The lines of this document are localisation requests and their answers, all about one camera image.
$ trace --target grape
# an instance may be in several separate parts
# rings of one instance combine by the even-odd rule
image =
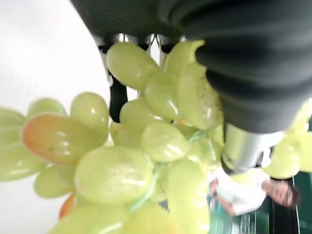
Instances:
[[[271,164],[262,170],[276,179],[287,179],[299,172],[300,158],[295,148],[282,140],[274,148]]]
[[[208,132],[208,137],[216,141],[219,145],[224,145],[223,124],[217,125]]]
[[[155,61],[140,47],[126,43],[115,43],[106,55],[107,67],[120,83],[143,91],[151,75],[159,73]]]
[[[153,112],[143,98],[125,103],[120,111],[120,122],[134,132],[143,132],[147,125],[159,121],[170,122]]]
[[[74,185],[75,166],[55,166],[58,177],[69,185]]]
[[[139,149],[141,148],[141,137],[141,132],[130,131],[123,127],[117,135],[114,135],[112,138],[115,145]]]
[[[8,126],[20,126],[24,123],[25,117],[14,110],[0,107],[0,128]]]
[[[297,132],[286,135],[282,142],[291,145],[300,158],[300,170],[312,173],[312,133]]]
[[[204,172],[212,171],[221,166],[223,146],[209,138],[197,139],[188,153],[188,158],[199,163]]]
[[[181,119],[177,106],[178,77],[171,74],[156,74],[146,84],[144,97],[152,110],[168,119]]]
[[[42,114],[45,112],[67,115],[61,103],[52,98],[45,97],[33,102],[29,106],[27,117],[30,118],[37,114]]]
[[[167,165],[160,171],[159,178],[157,180],[153,195],[151,196],[151,201],[161,202],[168,198],[168,173],[170,171],[171,165]]]
[[[128,212],[121,206],[77,207],[49,234],[119,234]]]
[[[123,234],[183,234],[177,221],[157,204],[147,203],[122,228]]]
[[[164,72],[179,76],[184,67],[196,61],[195,51],[203,44],[204,41],[198,40],[184,41],[175,45],[164,63]]]
[[[21,143],[0,150],[0,181],[24,178],[41,171],[45,166]]]
[[[178,87],[179,107],[185,118],[199,129],[222,121],[217,93],[207,82],[206,68],[194,62],[182,72]]]
[[[312,98],[308,99],[299,109],[296,117],[293,120],[291,127],[287,130],[288,133],[306,132],[308,130],[307,123],[312,115]]]
[[[184,135],[187,140],[189,140],[193,134],[198,131],[197,128],[185,124],[180,124],[179,122],[174,122],[173,125]]]
[[[39,173],[35,180],[35,192],[40,197],[54,198],[74,190],[71,184],[60,179],[56,167],[52,166]]]
[[[169,171],[169,210],[184,234],[206,234],[209,231],[207,192],[206,177],[192,161],[183,159]]]
[[[85,125],[101,146],[108,137],[108,110],[104,99],[86,92],[75,97],[70,116]]]
[[[24,125],[22,140],[42,159],[61,165],[73,165],[96,146],[90,132],[78,121],[57,114],[41,114]]]
[[[101,204],[123,204],[143,196],[152,179],[148,159],[134,149],[101,147],[78,164],[75,185],[80,195]]]
[[[231,176],[231,179],[241,184],[251,184],[259,178],[259,174],[263,174],[261,168],[252,168],[246,172],[235,174]]]
[[[20,126],[0,129],[0,149],[20,141]]]
[[[152,123],[142,135],[142,148],[155,161],[172,162],[183,158],[190,144],[173,125]]]
[[[80,206],[90,206],[90,205],[100,205],[98,203],[91,202],[87,200],[86,198],[82,197],[80,194],[76,193],[75,196],[75,206],[80,207]]]
[[[66,199],[66,201],[63,203],[60,211],[59,211],[59,219],[64,218],[67,216],[71,211],[75,208],[75,197],[76,193],[70,194],[70,196]]]

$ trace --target person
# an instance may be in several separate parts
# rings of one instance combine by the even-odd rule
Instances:
[[[248,183],[239,183],[231,179],[222,167],[208,175],[210,196],[233,216],[243,215],[257,210],[266,196],[281,206],[295,209],[300,202],[300,193],[292,184],[282,180],[270,179],[261,168],[248,172]]]

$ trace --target dark hair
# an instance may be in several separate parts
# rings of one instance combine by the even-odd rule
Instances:
[[[297,187],[293,186],[291,183],[289,183],[289,188],[292,191],[292,202],[288,206],[290,209],[296,209],[296,206],[299,206],[301,202],[301,195]]]

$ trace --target white background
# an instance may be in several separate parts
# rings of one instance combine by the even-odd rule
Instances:
[[[84,91],[109,102],[98,49],[70,2],[1,0],[0,106],[25,114],[33,100],[53,97],[68,110]],[[0,234],[45,234],[57,221],[66,197],[40,199],[34,178],[0,183]]]

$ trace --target silver metal part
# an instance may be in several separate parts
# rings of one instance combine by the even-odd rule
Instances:
[[[151,55],[151,45],[152,45],[152,38],[153,35],[148,35],[147,37],[143,37],[143,38],[138,38],[135,36],[131,36],[131,35],[126,35],[129,42],[135,45],[139,45],[139,44],[145,44],[148,45],[148,48],[146,50],[148,55]]]
[[[163,68],[163,66],[165,64],[165,61],[167,59],[168,53],[164,52],[161,47],[163,45],[175,45],[176,43],[181,41],[182,38],[172,40],[169,37],[166,37],[164,35],[158,34],[156,39],[157,39],[158,47],[159,47],[159,50],[160,50],[159,66],[161,68]]]
[[[105,41],[100,38],[100,37],[96,37],[94,35],[93,36],[93,39],[94,41],[96,42],[97,46],[98,47],[101,47],[101,46],[110,46],[110,45],[107,45],[105,43]],[[123,41],[122,39],[123,37],[121,36],[121,34],[118,34],[118,35],[115,35],[113,37],[113,42],[116,43],[116,42],[120,42],[120,41]],[[105,73],[106,73],[106,77],[107,77],[107,81],[109,83],[110,86],[113,85],[113,78],[112,76],[110,75],[109,71],[108,71],[108,68],[107,68],[107,65],[106,65],[106,53],[103,52],[103,51],[100,51],[100,55],[101,55],[101,58],[102,58],[102,62],[103,62],[103,65],[104,65],[104,69],[105,69]]]
[[[160,34],[157,35],[156,39],[157,39],[158,47],[159,47],[159,51],[160,51],[159,66],[162,69],[164,67],[164,64],[165,64],[165,61],[166,61],[168,54],[162,51],[161,46],[164,44],[169,44],[169,39],[163,35],[160,35]]]
[[[228,174],[236,174],[256,166],[259,156],[276,145],[284,132],[270,134],[250,133],[231,124],[226,125],[225,148],[222,161]]]

